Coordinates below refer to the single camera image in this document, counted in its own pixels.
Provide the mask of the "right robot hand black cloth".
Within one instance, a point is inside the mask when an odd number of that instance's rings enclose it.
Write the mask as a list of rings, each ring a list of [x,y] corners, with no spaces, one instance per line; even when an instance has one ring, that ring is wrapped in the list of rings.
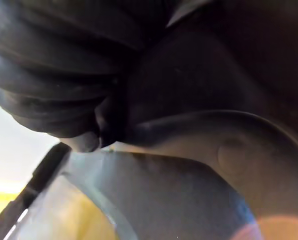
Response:
[[[78,152],[100,148],[97,108],[179,4],[0,0],[0,107]]]

